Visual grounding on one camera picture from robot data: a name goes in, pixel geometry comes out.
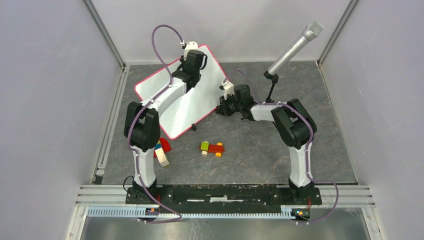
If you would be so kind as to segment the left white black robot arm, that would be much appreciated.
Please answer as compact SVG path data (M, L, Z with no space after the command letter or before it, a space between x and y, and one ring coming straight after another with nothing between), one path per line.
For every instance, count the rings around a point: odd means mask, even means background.
M180 58L180 65L169 72L169 82L152 97L128 105L124 134L134 157L135 174L132 188L145 204L153 203L157 190L153 167L155 147L160 140L160 116L180 97L200 81L200 71L206 67L208 56L200 50L189 50Z

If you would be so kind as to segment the pink framed whiteboard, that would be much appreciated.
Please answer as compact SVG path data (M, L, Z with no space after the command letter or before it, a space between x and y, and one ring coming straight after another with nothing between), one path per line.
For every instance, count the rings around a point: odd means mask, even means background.
M223 91L219 88L226 74L209 46L201 44L198 50L207 55L206 67L200 71L200 81L188 93L178 98L159 118L164 134L171 140L188 131L192 124L212 113L220 104ZM153 97L169 82L169 74L164 67L134 86L141 100Z

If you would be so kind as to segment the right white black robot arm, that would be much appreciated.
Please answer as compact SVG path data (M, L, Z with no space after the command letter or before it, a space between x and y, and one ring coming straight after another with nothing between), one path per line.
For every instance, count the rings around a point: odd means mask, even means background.
M317 128L304 106L296 98L288 102L256 102L246 84L235 86L227 81L219 88L223 96L219 99L218 114L230 117L240 113L244 120L274 124L289 148L289 199L302 204L315 187L310 170L310 148Z

